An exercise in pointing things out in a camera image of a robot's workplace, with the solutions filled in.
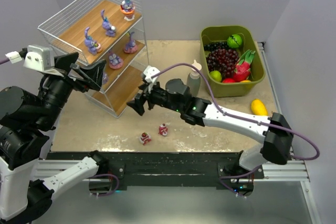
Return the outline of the small purple bunny strawberry toy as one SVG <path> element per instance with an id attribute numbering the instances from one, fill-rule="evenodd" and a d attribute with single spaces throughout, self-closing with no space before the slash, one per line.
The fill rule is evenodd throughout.
<path id="1" fill-rule="evenodd" d="M 105 85 L 108 81 L 109 81 L 109 76 L 106 72 L 104 72 L 102 76 L 102 85 Z"/>

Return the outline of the pink bear cake slice toy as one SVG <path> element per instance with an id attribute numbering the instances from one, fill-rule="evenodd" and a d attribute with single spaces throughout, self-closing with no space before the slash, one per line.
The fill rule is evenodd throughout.
<path id="1" fill-rule="evenodd" d="M 146 145 L 147 143 L 150 143 L 152 139 L 148 133 L 143 132 L 141 136 L 139 137 L 139 141 L 142 145 Z"/>

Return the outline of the pink bear strawberry toy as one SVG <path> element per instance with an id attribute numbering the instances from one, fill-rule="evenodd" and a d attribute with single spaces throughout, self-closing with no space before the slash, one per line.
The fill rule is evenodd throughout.
<path id="1" fill-rule="evenodd" d="M 162 123 L 160 126 L 159 126 L 159 134 L 161 136 L 167 136 L 168 132 L 167 132 L 167 126 L 165 123 Z"/>

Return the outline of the purple bunny pink donut toy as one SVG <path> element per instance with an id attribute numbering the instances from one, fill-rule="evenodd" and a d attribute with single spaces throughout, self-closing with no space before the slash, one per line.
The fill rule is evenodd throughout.
<path id="1" fill-rule="evenodd" d="M 137 52 L 137 50 L 138 50 L 138 46 L 135 42 L 135 39 L 133 38 L 135 32 L 134 31 L 128 32 L 128 34 L 129 34 L 129 41 L 125 44 L 125 46 L 123 48 L 123 51 L 126 54 L 133 54 L 133 53 Z"/>

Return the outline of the purple bunny with tube toy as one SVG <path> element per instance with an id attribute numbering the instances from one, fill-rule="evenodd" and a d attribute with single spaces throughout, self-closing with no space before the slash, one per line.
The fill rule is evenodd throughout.
<path id="1" fill-rule="evenodd" d="M 108 37 L 116 36 L 116 28 L 111 25 L 108 18 L 104 15 L 104 9 L 100 12 L 102 18 L 102 28 L 105 30 L 105 35 Z"/>

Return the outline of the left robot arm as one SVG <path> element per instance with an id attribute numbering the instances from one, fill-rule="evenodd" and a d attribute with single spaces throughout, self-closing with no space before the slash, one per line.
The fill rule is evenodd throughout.
<path id="1" fill-rule="evenodd" d="M 105 60 L 77 65 L 78 53 L 60 56 L 55 72 L 44 73 L 38 94 L 12 86 L 1 91 L 1 223 L 29 223 L 84 179 L 104 173 L 108 160 L 90 152 L 76 165 L 46 179 L 32 180 L 46 132 L 55 129 L 73 91 L 100 90 Z"/>

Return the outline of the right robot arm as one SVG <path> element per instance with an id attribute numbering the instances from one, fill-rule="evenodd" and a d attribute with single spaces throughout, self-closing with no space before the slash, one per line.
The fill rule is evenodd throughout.
<path id="1" fill-rule="evenodd" d="M 241 151 L 238 160 L 225 167 L 230 175 L 251 171 L 266 162 L 285 165 L 289 160 L 293 135 L 279 113 L 271 117 L 257 116 L 216 106 L 209 100 L 192 96 L 181 79 L 168 81 L 165 88 L 159 83 L 145 82 L 139 89 L 140 92 L 127 103 L 139 115 L 145 112 L 144 104 L 148 104 L 149 109 L 158 105 L 178 112 L 190 125 L 225 129 L 257 141 L 258 145 Z"/>

